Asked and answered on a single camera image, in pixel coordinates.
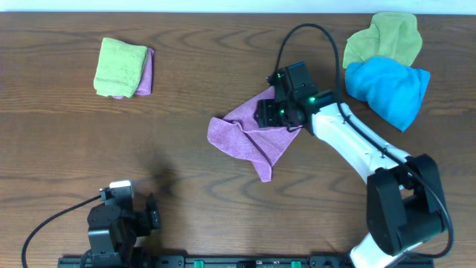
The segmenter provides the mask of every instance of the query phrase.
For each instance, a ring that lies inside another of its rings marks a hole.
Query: light green cloth
[[[344,51],[344,68],[374,56],[389,57],[410,66],[422,48],[422,37],[413,14],[382,12],[372,17],[368,29],[353,34]]]
[[[147,47],[105,37],[94,77],[96,93],[132,97],[141,82],[146,58]]]

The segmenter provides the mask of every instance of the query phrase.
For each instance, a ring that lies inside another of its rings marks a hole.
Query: background
[[[0,11],[476,14],[472,0],[3,0]]]

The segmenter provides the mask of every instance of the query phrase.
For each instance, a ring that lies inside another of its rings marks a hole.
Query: towel
[[[370,108],[401,131],[415,120],[429,81],[428,71],[385,57],[352,63],[345,72],[349,95],[367,101]]]
[[[150,95],[152,92],[152,58],[154,56],[154,50],[151,48],[147,49],[147,60],[146,65],[144,66],[144,73],[141,77],[141,82],[137,90],[135,90],[134,95],[144,96]],[[124,98],[124,96],[114,96],[116,99]]]
[[[105,37],[99,53],[94,88],[101,96],[132,97],[141,81],[147,47]]]
[[[353,34],[344,51],[343,67],[374,56],[389,57],[410,66],[422,48],[422,37],[413,14],[382,12],[372,17],[368,29]]]
[[[289,133],[285,127],[258,127],[253,117],[257,101],[272,98],[274,87],[248,100],[223,119],[212,118],[207,134],[208,141],[223,153],[251,161],[262,182],[271,181],[271,168],[299,133],[299,130]]]

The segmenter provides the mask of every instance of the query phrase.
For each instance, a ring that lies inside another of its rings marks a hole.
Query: blue cloth
[[[385,57],[351,63],[345,72],[349,95],[368,102],[370,108],[401,131],[415,120],[429,81],[428,71]]]

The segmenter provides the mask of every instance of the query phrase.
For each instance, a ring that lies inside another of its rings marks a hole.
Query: green cloth
[[[147,47],[105,37],[94,77],[96,93],[132,97],[141,82],[146,59]]]
[[[343,67],[350,63],[364,63],[380,56],[410,66],[422,48],[422,37],[413,14],[382,12],[372,17],[368,29],[353,34],[344,51]]]

